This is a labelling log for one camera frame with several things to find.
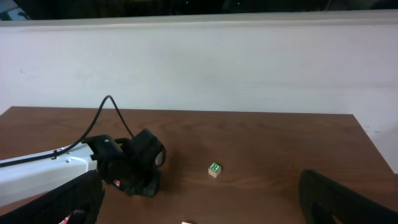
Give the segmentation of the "red A letter block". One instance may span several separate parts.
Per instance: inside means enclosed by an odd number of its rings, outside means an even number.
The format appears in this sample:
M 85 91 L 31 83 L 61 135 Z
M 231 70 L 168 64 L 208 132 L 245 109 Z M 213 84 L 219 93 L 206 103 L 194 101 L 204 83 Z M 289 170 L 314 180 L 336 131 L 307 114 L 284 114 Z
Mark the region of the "red A letter block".
M 67 224 L 72 215 L 65 217 L 59 224 Z

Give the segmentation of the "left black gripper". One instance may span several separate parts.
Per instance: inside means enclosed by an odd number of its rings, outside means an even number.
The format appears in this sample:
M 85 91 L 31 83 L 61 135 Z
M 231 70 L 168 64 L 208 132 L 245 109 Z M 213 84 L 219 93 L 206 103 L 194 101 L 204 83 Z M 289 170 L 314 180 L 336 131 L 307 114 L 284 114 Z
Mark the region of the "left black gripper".
M 112 139 L 108 143 L 112 154 L 104 157 L 99 167 L 103 180 L 128 196 L 154 197 L 167 154 L 160 140 L 144 129 L 132 139 Z

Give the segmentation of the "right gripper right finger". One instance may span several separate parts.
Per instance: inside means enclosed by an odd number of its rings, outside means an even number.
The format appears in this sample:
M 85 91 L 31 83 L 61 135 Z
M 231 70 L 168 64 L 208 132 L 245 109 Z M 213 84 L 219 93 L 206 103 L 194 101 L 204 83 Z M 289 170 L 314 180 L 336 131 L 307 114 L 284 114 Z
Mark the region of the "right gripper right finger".
M 397 212 L 314 170 L 301 173 L 298 196 L 307 223 L 397 223 Z

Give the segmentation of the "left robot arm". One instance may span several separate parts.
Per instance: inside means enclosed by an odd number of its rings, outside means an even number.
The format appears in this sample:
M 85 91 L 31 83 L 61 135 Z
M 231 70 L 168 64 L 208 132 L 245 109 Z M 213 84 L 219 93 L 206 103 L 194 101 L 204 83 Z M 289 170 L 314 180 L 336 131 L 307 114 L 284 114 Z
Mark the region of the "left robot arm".
M 166 148 L 150 131 L 133 138 L 108 135 L 1 161 L 1 205 L 53 190 L 88 171 L 127 195 L 153 197 L 160 184 Z

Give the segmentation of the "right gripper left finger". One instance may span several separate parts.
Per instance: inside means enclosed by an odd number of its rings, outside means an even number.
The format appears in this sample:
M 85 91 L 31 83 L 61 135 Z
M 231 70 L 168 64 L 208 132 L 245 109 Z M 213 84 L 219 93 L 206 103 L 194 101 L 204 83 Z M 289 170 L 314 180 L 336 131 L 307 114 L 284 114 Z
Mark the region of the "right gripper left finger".
M 1 216 L 1 224 L 67 223 L 95 224 L 103 202 L 100 174 L 91 170 L 41 197 Z

